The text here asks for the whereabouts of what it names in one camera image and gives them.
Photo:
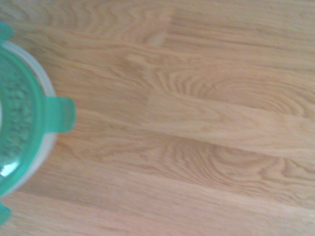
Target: light oak surface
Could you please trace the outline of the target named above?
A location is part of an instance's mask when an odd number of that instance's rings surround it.
[[[315,235],[315,2],[2,0],[77,123],[4,236]]]

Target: green lid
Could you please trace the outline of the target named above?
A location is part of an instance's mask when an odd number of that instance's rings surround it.
[[[12,35],[12,29],[0,23],[0,40]],[[44,134],[67,132],[74,120],[71,99],[44,96],[24,61],[0,47],[0,197],[30,168]],[[0,205],[0,225],[8,215]]]

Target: transparent container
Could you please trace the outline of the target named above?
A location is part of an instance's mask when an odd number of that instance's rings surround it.
[[[25,183],[53,148],[57,133],[75,123],[74,102],[56,96],[36,59],[6,41],[12,36],[0,22],[0,198]],[[10,213],[0,204],[0,225]]]

